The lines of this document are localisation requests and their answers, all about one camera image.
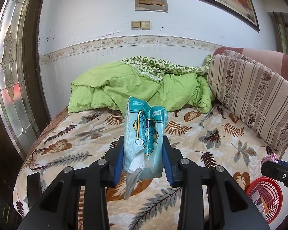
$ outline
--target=plastic basket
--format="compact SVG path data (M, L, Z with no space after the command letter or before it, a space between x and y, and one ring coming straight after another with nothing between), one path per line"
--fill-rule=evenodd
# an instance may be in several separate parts
M251 198L256 190L258 190L269 209L266 221L270 224L277 217L282 207L282 190L276 181L268 177L260 177L253 181L248 187L246 194Z

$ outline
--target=green duvet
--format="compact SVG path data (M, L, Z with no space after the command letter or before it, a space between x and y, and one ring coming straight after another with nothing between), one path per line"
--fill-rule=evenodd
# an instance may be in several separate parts
M130 96L160 105L169 112L189 104L202 113L211 110L214 96L201 75L203 67L183 67L150 57L132 57L89 69L71 83L68 112L108 107L125 116Z

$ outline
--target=tissue pack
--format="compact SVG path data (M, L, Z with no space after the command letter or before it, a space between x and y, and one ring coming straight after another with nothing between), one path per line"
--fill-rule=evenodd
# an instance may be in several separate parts
M163 132L168 114L162 106L152 106L130 97L124 134L124 171L133 182L162 175Z

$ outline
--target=wall switch panel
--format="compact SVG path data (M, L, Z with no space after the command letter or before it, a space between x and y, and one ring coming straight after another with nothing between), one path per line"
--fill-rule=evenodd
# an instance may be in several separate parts
M141 21L141 29L142 30L150 30L151 22L150 21Z
M150 30L151 22L150 21L132 21L131 29Z
M132 21L131 22L131 29L141 29L141 22L140 21Z

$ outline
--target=window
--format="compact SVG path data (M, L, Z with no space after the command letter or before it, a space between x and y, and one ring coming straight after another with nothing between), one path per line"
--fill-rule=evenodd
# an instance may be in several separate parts
M29 0L5 0L0 12L0 115L22 158L40 135L22 66L22 32L28 3Z

